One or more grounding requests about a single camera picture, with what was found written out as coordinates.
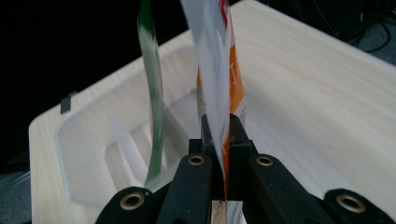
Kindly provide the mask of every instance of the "white plastic tray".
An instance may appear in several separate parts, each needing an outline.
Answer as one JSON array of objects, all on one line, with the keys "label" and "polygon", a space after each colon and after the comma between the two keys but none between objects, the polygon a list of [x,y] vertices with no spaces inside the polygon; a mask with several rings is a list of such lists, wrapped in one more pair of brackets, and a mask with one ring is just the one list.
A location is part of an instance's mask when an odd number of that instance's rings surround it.
[{"label": "white plastic tray", "polygon": [[[188,153],[189,139],[200,137],[193,46],[164,55],[161,64],[163,173],[152,190],[171,180],[179,159]],[[59,126],[56,140],[64,187],[71,200],[103,207],[119,190],[142,187],[151,151],[145,71],[71,113]]]}]

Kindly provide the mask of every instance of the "green plastic strip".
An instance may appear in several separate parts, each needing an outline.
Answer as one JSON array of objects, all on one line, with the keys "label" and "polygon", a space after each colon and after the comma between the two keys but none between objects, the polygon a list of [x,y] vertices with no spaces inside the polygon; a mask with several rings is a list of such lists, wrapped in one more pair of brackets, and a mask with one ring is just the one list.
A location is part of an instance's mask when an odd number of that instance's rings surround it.
[{"label": "green plastic strip", "polygon": [[152,152],[146,185],[160,173],[163,157],[163,81],[149,0],[141,2],[137,16],[137,32],[148,79],[152,122]]}]

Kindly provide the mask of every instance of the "light wood surface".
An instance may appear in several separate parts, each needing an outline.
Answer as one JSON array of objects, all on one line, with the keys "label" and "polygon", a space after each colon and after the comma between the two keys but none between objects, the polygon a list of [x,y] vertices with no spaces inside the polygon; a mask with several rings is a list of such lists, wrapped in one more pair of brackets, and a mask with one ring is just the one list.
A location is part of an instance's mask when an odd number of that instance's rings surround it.
[{"label": "light wood surface", "polygon": [[[352,189],[396,219],[396,67],[255,1],[232,6],[247,134],[306,189]],[[191,45],[189,32],[160,46]],[[142,59],[72,97],[72,110],[143,69]],[[100,209],[64,192],[57,105],[29,127],[33,223],[93,223]]]}]

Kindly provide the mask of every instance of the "cable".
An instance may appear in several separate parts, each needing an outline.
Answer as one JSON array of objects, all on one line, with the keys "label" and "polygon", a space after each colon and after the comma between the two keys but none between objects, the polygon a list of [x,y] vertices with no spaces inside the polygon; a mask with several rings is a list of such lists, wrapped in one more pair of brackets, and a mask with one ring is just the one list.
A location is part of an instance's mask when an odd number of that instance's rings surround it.
[{"label": "cable", "polygon": [[381,46],[379,46],[375,49],[365,50],[367,53],[373,53],[377,50],[384,48],[390,41],[390,30],[389,30],[388,26],[385,25],[384,22],[382,22],[382,21],[379,21],[378,23],[384,28],[385,32],[387,33],[387,40]]}]

